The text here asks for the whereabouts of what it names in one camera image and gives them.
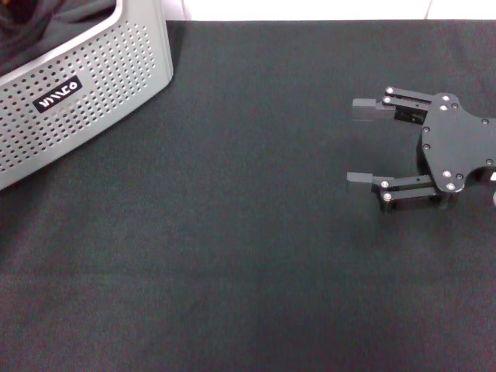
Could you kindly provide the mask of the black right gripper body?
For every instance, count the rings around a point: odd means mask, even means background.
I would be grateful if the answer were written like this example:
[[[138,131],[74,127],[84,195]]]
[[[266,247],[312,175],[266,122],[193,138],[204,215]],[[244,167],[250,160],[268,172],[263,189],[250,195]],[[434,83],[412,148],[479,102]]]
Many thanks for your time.
[[[418,162],[428,178],[418,197],[451,202],[470,187],[495,186],[495,119],[470,114],[453,94],[419,93],[418,100],[425,113]]]

